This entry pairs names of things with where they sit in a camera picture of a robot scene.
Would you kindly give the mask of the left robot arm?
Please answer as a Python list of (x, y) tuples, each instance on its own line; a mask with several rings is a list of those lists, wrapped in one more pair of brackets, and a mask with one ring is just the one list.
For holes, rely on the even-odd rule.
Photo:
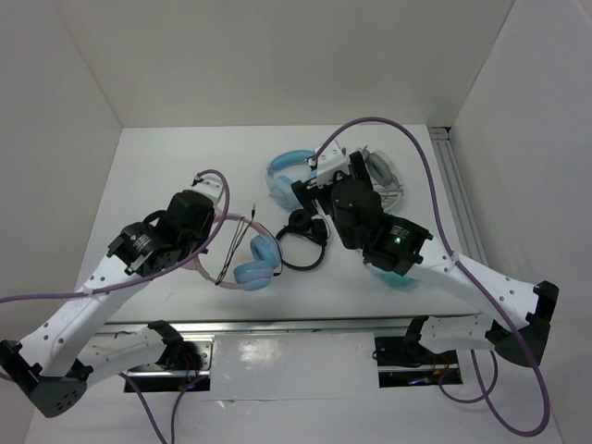
[(2, 369), (43, 416), (65, 413), (104, 379), (146, 364), (170, 369), (191, 351), (163, 320), (90, 341), (150, 280), (203, 248), (222, 193), (194, 186), (176, 193), (167, 209), (124, 227), (75, 298), (24, 339), (2, 340)]

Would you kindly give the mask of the pink blue cat-ear headphones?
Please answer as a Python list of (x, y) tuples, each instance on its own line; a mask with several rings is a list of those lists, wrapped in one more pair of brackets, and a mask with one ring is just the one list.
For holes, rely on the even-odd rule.
[[(228, 255), (222, 269), (216, 277), (212, 277), (202, 265), (200, 258), (196, 256), (188, 262), (183, 269), (197, 272), (202, 278), (215, 286), (225, 290), (256, 291), (268, 287), (273, 277), (281, 274), (283, 264), (283, 251), (277, 239), (260, 222), (254, 219), (255, 209), (250, 217), (228, 213), (222, 217), (220, 211), (215, 216), (215, 222), (233, 221), (237, 223), (235, 235), (228, 249)], [(226, 280), (232, 258), (241, 245), (248, 229), (252, 229), (257, 235), (249, 243), (252, 261), (238, 265), (232, 271), (233, 280)]]

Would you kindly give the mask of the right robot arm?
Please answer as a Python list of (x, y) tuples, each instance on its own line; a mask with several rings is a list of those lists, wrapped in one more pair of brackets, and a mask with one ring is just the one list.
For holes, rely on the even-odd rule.
[(394, 166), (382, 153), (361, 149), (332, 154), (339, 160), (326, 183), (317, 175), (292, 184), (302, 207), (328, 215), (348, 250), (357, 250), (373, 267), (408, 277), (478, 309), (475, 316), (420, 315), (405, 334), (403, 350), (415, 363), (454, 350), (488, 350), (524, 367), (540, 364), (550, 332), (559, 289), (512, 279), (459, 253), (449, 252), (442, 237), (414, 222), (385, 212), (376, 191), (400, 191)]

